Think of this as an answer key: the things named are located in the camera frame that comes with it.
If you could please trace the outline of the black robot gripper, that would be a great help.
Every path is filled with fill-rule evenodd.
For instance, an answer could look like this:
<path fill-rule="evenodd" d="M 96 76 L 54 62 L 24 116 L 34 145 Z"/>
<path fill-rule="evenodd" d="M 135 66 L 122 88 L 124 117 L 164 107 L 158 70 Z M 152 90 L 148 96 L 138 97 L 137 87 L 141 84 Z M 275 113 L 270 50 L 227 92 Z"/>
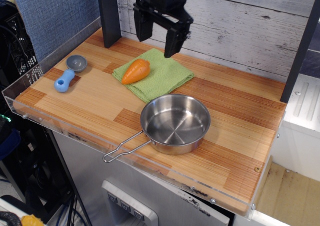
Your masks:
<path fill-rule="evenodd" d="M 179 53 L 190 33 L 193 18 L 184 6 L 187 0 L 136 0 L 134 3 L 134 23 L 140 42 L 153 35 L 153 24 L 167 30 L 164 57 Z"/>

